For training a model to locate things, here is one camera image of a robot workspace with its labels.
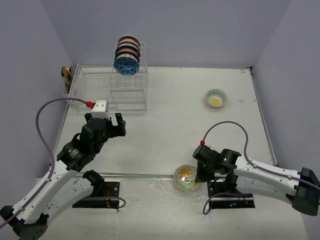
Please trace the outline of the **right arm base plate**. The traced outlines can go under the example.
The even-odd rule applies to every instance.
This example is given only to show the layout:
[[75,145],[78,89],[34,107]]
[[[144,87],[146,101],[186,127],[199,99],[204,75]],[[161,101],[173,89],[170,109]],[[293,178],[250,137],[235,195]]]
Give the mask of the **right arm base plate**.
[[[224,193],[223,181],[221,179],[217,181],[211,181],[207,183],[208,197],[216,195],[218,193]],[[255,202],[252,194],[247,194],[245,197],[219,195],[212,198],[206,207],[206,209],[253,209],[255,208]]]

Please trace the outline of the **yellow blue patterned bowl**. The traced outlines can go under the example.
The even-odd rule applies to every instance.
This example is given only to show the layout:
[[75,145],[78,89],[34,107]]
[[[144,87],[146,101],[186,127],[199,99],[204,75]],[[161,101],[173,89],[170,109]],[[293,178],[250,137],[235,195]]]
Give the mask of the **yellow blue patterned bowl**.
[[211,107],[220,108],[225,105],[228,97],[224,91],[213,88],[206,92],[205,100]]

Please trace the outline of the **dark blue patterned bowl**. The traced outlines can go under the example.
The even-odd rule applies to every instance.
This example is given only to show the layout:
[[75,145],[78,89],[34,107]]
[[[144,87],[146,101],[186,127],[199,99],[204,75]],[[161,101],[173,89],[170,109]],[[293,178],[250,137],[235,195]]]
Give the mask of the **dark blue patterned bowl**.
[[117,58],[113,63],[113,67],[119,74],[124,76],[133,76],[140,69],[138,61],[128,56]]

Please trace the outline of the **white bowl orange flower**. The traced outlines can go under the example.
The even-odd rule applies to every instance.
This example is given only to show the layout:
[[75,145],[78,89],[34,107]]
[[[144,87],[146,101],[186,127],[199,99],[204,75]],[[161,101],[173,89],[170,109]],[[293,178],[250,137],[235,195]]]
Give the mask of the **white bowl orange flower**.
[[197,168],[190,164],[184,164],[179,166],[174,174],[174,184],[182,191],[191,192],[199,187],[199,183],[196,183]]

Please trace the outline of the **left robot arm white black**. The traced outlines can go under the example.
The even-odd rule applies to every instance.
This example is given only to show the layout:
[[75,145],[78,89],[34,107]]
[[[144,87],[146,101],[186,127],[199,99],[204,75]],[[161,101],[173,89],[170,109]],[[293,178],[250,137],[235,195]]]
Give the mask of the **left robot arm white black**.
[[86,124],[73,136],[53,161],[46,175],[18,203],[0,210],[4,224],[12,227],[21,240],[38,240],[49,224],[72,205],[85,200],[114,200],[114,196],[100,196],[105,180],[94,170],[86,171],[73,188],[60,192],[87,164],[100,153],[107,140],[124,137],[126,122],[116,113],[116,125],[106,115],[85,114]]

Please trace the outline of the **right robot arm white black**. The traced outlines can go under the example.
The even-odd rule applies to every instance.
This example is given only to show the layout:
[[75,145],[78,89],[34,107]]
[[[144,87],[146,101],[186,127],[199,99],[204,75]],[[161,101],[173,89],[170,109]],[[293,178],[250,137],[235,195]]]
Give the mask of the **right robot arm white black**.
[[209,195],[213,198],[246,198],[261,195],[288,203],[296,211],[317,216],[320,206],[320,181],[308,169],[290,170],[257,162],[237,151],[223,149],[221,152],[199,145],[193,152],[197,160],[196,183],[209,183],[216,174],[224,175],[224,181]]

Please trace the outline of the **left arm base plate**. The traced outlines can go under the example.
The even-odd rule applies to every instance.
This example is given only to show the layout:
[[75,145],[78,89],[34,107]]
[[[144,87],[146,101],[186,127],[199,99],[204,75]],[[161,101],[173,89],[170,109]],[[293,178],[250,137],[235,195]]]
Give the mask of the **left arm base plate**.
[[[93,187],[93,191],[89,198],[102,197],[119,197],[120,182],[119,181],[104,181]],[[121,206],[122,201],[117,198],[104,199],[82,199],[72,205],[75,209],[116,209]]]

